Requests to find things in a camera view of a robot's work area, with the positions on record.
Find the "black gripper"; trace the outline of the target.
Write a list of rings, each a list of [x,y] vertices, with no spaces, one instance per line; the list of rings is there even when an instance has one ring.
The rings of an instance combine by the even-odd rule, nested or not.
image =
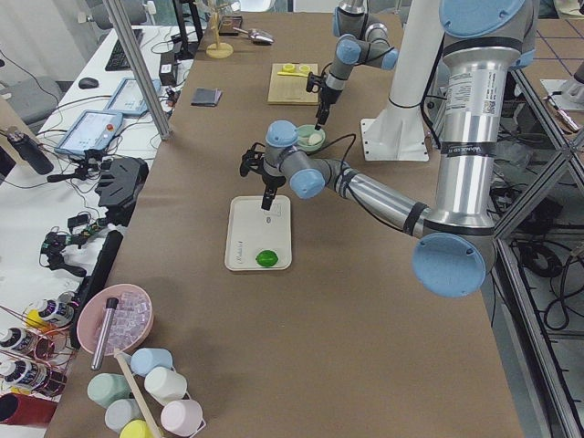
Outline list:
[[[287,178],[282,175],[272,175],[265,168],[261,169],[261,175],[262,181],[266,187],[262,197],[261,208],[264,211],[269,211],[276,196],[275,189],[284,186],[287,182]]]
[[[338,89],[333,89],[327,84],[324,84],[319,90],[319,102],[315,123],[315,128],[320,129],[326,124],[329,117],[329,107],[337,103],[341,91]]]

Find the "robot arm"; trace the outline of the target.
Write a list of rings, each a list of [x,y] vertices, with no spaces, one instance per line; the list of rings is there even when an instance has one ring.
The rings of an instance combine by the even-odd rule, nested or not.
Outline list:
[[[390,102],[366,130],[369,138],[387,140],[389,121],[417,116],[433,70],[445,64],[435,205],[414,201],[344,160],[311,158],[300,148],[297,127],[278,120],[267,130],[257,165],[266,187],[262,208],[270,209],[283,185],[302,199],[329,188],[418,238],[412,269],[428,290],[443,297],[475,292],[495,261],[487,203],[506,75],[533,59],[538,9],[536,1],[414,1],[401,47],[393,48],[386,26],[362,2],[341,2],[334,13],[335,57],[327,72],[310,75],[307,83],[319,96],[317,123],[325,124],[356,66],[390,69]]]
[[[362,1],[339,3],[333,14],[333,34],[338,41],[332,62],[319,75],[308,75],[307,90],[318,92],[317,130],[327,122],[330,107],[338,101],[356,66],[391,70],[399,56],[389,42],[386,25],[369,14]]]

